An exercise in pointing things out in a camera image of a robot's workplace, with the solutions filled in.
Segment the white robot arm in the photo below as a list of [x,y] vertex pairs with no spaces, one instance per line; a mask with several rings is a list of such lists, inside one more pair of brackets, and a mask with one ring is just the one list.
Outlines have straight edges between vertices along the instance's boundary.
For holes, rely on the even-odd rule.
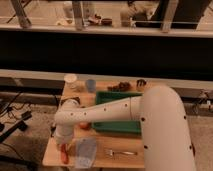
[[155,85],[140,96],[80,108],[69,99],[54,116],[55,140],[66,144],[79,122],[138,121],[146,171],[197,171],[184,104],[177,92]]

